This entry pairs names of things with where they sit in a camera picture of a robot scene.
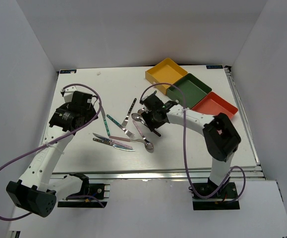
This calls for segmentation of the pink handled spoon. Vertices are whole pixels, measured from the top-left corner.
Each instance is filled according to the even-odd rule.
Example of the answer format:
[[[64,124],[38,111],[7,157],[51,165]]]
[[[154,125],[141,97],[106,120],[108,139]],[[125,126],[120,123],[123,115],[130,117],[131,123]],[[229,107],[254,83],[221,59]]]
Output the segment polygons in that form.
[[[142,139],[144,140],[146,150],[149,151],[149,152],[151,152],[151,153],[154,152],[154,145],[153,145],[153,143],[150,142],[150,141],[146,138],[146,136],[143,134],[143,132],[141,131],[141,129],[140,129],[140,127],[138,126],[138,124],[136,123],[136,121],[133,120],[132,122],[133,122],[134,126],[136,127],[137,131],[139,132],[140,136],[141,136]]]

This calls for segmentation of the green handled fork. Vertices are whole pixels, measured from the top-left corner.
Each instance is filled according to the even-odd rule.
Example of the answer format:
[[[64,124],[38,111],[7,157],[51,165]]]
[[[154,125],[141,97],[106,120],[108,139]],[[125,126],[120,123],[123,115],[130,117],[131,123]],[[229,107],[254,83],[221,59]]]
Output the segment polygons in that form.
[[[110,115],[107,115],[108,119],[111,120],[118,128],[120,128],[124,134],[126,134],[129,138],[133,139],[134,134],[127,130],[125,127],[123,127],[119,122],[117,122],[114,118],[112,118]]]

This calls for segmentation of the dark handled fork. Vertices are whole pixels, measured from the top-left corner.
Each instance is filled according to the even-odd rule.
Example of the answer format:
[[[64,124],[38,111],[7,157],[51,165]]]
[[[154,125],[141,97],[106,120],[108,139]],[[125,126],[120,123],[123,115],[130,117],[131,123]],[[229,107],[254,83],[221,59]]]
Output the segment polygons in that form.
[[[130,114],[131,114],[131,112],[133,110],[133,107],[134,107],[136,101],[137,101],[137,98],[134,98],[134,100],[131,103],[131,106],[130,106],[128,112],[127,112],[127,115],[126,115],[125,119],[123,120],[123,122],[121,124],[121,126],[124,127],[124,128],[126,128],[126,125],[127,125],[128,121],[129,121]]]

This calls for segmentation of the dark handled spoon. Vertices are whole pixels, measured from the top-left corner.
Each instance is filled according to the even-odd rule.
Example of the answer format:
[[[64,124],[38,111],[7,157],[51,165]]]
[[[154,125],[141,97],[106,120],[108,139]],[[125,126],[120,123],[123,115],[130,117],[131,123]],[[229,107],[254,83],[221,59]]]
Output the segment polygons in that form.
[[[144,109],[139,109],[139,110],[137,111],[137,113],[140,114],[140,115],[141,115],[142,113],[144,113],[144,112],[145,112]]]

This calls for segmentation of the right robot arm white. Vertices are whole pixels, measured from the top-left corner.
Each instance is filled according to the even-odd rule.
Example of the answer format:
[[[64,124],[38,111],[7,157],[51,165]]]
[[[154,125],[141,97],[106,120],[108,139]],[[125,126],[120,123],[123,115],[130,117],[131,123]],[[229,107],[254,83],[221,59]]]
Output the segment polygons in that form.
[[[144,110],[141,115],[151,131],[170,123],[185,126],[204,136],[207,150],[212,156],[208,191],[215,198],[225,194],[227,187],[223,181],[241,142],[229,117],[224,113],[217,116],[201,114],[185,109],[174,101],[163,103],[155,92],[141,99],[140,104]]]

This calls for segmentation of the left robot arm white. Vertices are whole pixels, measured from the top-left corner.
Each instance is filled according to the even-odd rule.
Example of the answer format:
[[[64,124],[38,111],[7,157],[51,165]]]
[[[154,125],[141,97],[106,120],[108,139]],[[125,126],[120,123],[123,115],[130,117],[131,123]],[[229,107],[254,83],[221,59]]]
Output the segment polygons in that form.
[[[71,99],[56,109],[45,132],[45,148],[37,152],[18,181],[11,181],[6,187],[17,207],[46,217],[57,201],[71,195],[79,198],[89,195],[89,178],[82,173],[71,173],[54,184],[49,182],[64,149],[75,135],[74,130],[97,118],[92,98],[91,94],[74,91]]]

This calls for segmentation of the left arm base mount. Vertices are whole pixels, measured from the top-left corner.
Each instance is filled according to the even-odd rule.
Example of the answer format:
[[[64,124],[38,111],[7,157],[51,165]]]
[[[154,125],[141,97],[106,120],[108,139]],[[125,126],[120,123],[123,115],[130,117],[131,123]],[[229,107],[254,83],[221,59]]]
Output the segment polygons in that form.
[[[105,208],[110,191],[109,184],[89,183],[82,173],[65,175],[48,188],[55,192],[57,206],[68,208]]]

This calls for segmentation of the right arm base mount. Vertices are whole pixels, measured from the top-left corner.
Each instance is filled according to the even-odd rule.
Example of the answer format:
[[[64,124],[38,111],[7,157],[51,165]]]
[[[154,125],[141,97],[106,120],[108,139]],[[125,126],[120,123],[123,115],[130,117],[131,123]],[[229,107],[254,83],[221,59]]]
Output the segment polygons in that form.
[[[229,182],[220,192],[211,198],[203,199],[198,197],[192,190],[192,205],[194,211],[214,211],[214,210],[239,210],[239,201],[236,200],[238,193],[234,182]]]

